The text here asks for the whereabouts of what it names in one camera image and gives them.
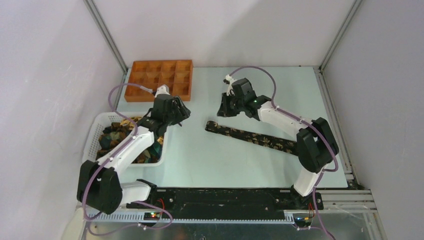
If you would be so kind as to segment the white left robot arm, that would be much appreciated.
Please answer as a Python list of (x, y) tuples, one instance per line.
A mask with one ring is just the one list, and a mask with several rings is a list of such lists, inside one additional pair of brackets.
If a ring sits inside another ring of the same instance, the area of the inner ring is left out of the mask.
[(145, 150), (165, 135), (167, 128), (190, 117), (190, 110), (179, 96), (158, 94), (149, 110), (130, 133), (113, 150), (96, 161), (85, 161), (79, 172), (77, 199), (83, 207), (112, 214), (128, 203), (139, 201), (145, 208), (153, 208), (158, 194), (143, 180), (122, 183), (120, 175)]

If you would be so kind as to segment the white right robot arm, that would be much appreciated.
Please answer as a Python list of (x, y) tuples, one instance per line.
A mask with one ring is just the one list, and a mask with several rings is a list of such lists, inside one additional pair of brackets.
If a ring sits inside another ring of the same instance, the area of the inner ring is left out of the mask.
[(229, 118), (244, 113), (248, 118), (270, 124), (292, 137), (301, 170), (291, 194), (291, 204), (304, 209), (311, 202), (313, 189), (321, 174), (330, 163), (337, 164), (339, 147), (328, 121), (296, 116), (279, 108), (265, 95), (256, 95), (247, 78), (234, 79), (227, 75), (224, 79), (227, 90), (221, 95), (217, 116)]

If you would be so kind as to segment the black gold floral tie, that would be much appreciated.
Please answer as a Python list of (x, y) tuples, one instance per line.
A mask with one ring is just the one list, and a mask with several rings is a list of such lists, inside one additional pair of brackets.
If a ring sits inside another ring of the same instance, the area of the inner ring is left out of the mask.
[(294, 140), (224, 126), (211, 120), (206, 123), (205, 130), (210, 133), (285, 152), (293, 156), (299, 155), (297, 142)]

